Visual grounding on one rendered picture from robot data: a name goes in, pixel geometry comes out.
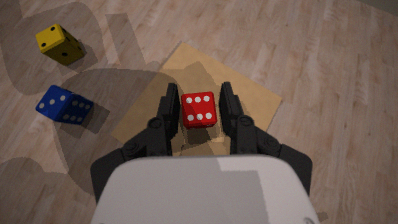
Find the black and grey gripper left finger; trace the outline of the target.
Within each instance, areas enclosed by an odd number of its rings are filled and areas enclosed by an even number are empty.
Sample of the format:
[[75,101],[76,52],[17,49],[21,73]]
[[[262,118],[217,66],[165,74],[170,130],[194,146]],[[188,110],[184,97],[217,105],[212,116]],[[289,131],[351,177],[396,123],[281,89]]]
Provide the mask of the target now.
[[91,165],[96,205],[117,166],[140,157],[173,156],[171,139],[178,133],[179,114],[177,84],[169,83],[166,96],[161,97],[157,116],[148,121],[147,128],[128,140],[122,148],[106,154]]

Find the blue die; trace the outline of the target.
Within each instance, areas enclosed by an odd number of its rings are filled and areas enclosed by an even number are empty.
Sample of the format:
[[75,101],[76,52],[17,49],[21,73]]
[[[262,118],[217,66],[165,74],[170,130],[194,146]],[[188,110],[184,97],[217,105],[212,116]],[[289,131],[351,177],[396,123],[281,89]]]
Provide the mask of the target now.
[[80,125],[93,104],[74,92],[51,85],[35,109],[55,122]]

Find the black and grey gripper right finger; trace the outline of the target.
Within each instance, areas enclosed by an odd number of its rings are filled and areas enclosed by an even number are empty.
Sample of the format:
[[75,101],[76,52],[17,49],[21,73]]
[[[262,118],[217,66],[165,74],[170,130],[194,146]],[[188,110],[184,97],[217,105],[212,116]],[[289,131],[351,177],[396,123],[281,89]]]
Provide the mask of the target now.
[[[234,97],[235,96],[235,97]],[[308,196],[312,176],[312,160],[255,126],[253,118],[244,115],[238,95],[233,94],[230,82],[221,85],[219,110],[223,132],[230,140],[232,154],[265,154],[286,161],[298,175]]]

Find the red die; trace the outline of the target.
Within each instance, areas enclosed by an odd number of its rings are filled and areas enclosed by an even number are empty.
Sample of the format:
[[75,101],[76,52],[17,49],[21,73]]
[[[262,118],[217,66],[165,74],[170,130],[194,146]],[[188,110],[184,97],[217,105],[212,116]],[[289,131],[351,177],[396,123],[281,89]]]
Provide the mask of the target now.
[[217,123],[213,92],[183,94],[181,104],[183,125],[187,129],[213,127]]

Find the tan square mat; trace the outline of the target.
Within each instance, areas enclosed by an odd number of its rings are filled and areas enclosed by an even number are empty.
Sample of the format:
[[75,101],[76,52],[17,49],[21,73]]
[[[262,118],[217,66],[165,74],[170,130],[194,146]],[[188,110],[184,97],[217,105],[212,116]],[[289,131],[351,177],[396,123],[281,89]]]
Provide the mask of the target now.
[[[168,83],[175,83],[180,114],[178,133],[171,139],[173,156],[230,155],[231,138],[223,132],[219,110],[224,82],[231,83],[244,114],[254,119],[255,126],[266,131],[282,97],[182,42],[110,135],[124,144],[143,131],[147,122],[156,117],[161,96],[166,96]],[[213,127],[187,129],[183,125],[181,96],[210,91],[214,93],[217,123]]]

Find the yellow die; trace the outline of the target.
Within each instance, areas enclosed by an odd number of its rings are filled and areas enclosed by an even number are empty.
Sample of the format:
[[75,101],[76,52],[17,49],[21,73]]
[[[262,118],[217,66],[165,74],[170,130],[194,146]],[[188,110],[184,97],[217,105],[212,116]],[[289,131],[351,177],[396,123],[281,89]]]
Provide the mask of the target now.
[[35,36],[41,53],[64,66],[84,56],[78,40],[59,24],[54,24]]

